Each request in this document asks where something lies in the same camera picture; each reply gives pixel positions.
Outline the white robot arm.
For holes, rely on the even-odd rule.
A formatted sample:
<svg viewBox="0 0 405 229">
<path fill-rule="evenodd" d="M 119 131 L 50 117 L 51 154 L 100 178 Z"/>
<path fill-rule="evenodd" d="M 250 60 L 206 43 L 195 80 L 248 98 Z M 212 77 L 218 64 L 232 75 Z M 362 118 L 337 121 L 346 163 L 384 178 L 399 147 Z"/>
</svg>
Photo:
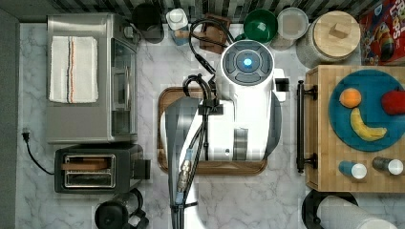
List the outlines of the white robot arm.
<svg viewBox="0 0 405 229">
<path fill-rule="evenodd" d="M 213 77 L 189 75 L 183 97 L 160 117 L 160 141 L 168 164 L 173 229 L 203 229 L 194 177 L 209 161 L 261 161 L 281 136 L 280 103 L 288 79 L 263 44 L 241 40 L 222 53 Z"/>
</svg>

